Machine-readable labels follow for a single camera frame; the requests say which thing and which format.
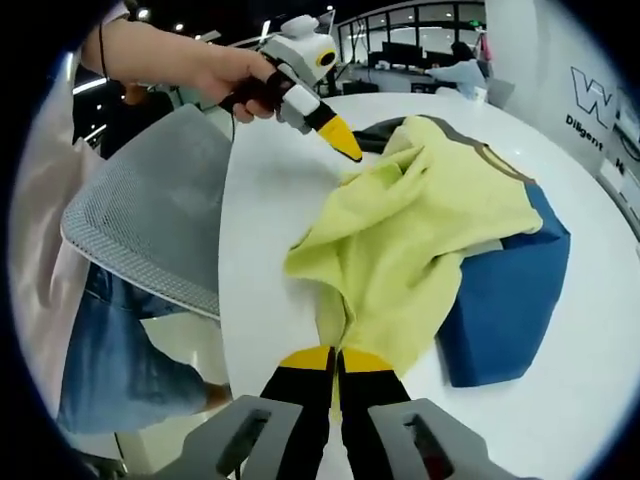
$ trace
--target blue jeans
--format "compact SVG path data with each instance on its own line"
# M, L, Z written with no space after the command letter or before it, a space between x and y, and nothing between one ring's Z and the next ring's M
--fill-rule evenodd
M74 433L131 431L202 409L202 377L155 348L140 323L179 311L92 264L67 353L58 423Z

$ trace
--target yellow towel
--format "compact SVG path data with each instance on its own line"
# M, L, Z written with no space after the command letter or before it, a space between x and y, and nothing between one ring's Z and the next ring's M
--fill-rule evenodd
M285 270L324 284L322 344L375 353L403 375L451 309L466 249L541 226L507 164L409 117L372 169L330 195Z

